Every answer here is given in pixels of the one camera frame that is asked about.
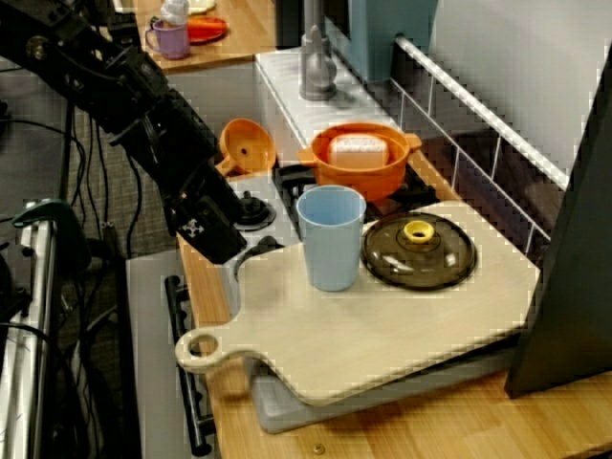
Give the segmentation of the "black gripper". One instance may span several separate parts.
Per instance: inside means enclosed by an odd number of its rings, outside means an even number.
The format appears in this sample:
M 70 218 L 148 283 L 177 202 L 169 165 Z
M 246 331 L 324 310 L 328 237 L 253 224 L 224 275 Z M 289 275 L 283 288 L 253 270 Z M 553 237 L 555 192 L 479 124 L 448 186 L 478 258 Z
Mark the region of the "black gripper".
M 235 192 L 216 170 L 216 137 L 186 99 L 171 89 L 142 118 L 152 172 L 164 196 L 169 234 L 179 234 L 213 264 L 225 264 L 247 246 L 233 225 Z

